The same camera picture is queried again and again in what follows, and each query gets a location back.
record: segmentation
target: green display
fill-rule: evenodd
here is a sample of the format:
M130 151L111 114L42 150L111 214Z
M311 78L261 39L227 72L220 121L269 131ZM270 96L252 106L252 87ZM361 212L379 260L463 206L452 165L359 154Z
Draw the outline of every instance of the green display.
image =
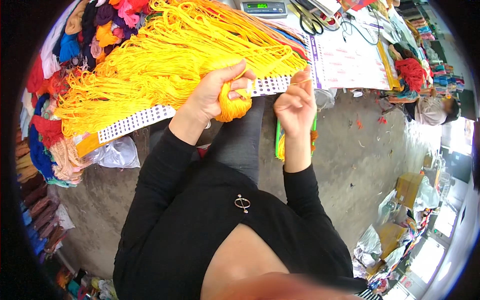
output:
M266 3L248 3L247 8L268 8Z

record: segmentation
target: black sleeve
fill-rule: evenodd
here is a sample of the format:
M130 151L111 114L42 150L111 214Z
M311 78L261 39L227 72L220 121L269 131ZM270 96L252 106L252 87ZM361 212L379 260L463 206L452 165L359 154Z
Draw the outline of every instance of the black sleeve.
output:
M173 201L173 191L190 164L195 146L177 138L167 127L146 158L135 196L123 225L119 252L145 239Z
M332 224L318 197L318 183L313 165L297 173L287 173L284 170L283 182L287 194L287 205L298 216L308 221L324 220Z

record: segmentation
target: pink yarn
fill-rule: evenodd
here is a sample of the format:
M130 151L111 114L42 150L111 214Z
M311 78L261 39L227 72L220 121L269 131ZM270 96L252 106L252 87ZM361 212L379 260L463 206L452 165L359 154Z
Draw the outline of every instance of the pink yarn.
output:
M102 50L103 48L98 45L98 40L96 39L96 35L94 35L90 48L90 53L92 54L93 58L96 59L99 57L100 54L102 54Z
M137 24L140 20L140 16L136 14L127 14L127 11L130 9L132 9L132 5L128 3L128 1L124 1L122 6L119 8L118 15L120 18L125 20L125 24L128 27L134 28L135 24Z
M123 29L120 27L113 29L112 31L113 35L118 37L118 38L124 38L125 35L123 34Z

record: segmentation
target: black sweater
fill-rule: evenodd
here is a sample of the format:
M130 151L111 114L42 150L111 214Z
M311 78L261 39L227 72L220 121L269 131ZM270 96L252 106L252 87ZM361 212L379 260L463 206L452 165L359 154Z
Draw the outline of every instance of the black sweater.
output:
M113 281L120 299L199 299L207 267L239 224L251 227L291 273L353 277L348 249L318 197L313 167L285 173L288 203L213 161L167 128L140 171ZM250 200L248 214L234 205Z

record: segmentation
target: concrete floor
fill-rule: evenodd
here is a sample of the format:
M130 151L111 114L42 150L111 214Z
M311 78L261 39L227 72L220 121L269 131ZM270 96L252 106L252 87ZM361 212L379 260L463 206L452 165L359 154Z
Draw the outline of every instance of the concrete floor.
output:
M282 162L275 158L274 100L274 96L267 98L262 124L259 188L284 201ZM374 96L353 98L340 90L335 107L318 114L319 137L312 159L320 199L350 251L376 220L378 204L395 187L397 177L407 171L418 172L429 147L440 142L438 129L405 123L399 110L386 115L387 124L380 124L381 112ZM357 118L363 125L360 130ZM199 144L209 143L219 127L214 122ZM133 138L143 163L148 153L148 129ZM78 187L60 189L76 225L61 251L74 266L111 278L138 172L139 168L94 165L84 172Z

